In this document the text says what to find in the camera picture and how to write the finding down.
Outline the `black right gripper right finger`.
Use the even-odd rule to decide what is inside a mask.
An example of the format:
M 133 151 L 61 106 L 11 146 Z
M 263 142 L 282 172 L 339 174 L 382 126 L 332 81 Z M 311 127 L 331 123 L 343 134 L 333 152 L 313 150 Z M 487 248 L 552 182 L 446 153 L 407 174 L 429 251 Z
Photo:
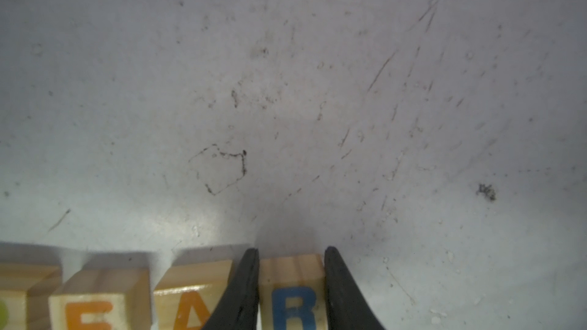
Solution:
M 324 267 L 329 329 L 384 330 L 336 247 L 325 250 Z

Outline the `wooden block orange A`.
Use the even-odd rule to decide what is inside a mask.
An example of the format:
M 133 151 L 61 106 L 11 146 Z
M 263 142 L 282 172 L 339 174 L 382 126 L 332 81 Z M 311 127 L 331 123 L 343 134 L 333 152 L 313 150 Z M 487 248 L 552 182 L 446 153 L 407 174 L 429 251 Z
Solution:
M 233 261 L 173 266 L 154 288 L 157 325 L 162 330 L 201 329 L 229 282 Z

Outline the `wooden block orange E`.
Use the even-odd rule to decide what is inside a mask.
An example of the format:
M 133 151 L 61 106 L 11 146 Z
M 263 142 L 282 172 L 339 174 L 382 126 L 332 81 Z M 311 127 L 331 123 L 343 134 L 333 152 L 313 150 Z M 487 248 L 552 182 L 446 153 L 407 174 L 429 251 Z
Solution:
M 149 271 L 81 270 L 48 300 L 52 329 L 150 329 Z

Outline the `wooden block blue R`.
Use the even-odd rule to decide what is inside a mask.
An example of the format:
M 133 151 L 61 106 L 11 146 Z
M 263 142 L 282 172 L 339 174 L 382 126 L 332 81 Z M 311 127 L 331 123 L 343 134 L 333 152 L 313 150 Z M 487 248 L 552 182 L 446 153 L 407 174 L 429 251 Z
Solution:
M 260 261 L 261 328 L 326 330 L 326 275 L 321 255 Z

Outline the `wooden block green P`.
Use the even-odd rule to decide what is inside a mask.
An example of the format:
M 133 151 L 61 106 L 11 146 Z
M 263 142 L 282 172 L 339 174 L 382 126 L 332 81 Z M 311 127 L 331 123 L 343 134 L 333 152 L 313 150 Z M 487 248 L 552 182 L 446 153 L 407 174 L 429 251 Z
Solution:
M 49 296 L 62 284 L 58 266 L 1 264 L 1 330 L 49 329 Z

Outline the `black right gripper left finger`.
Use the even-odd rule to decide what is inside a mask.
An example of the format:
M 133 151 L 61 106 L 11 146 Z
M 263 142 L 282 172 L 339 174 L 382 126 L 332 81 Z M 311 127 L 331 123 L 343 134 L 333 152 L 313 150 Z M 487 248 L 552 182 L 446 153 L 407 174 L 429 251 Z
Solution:
M 257 328 L 259 267 L 258 249 L 247 249 L 218 305 L 203 326 L 203 330 L 255 330 Z

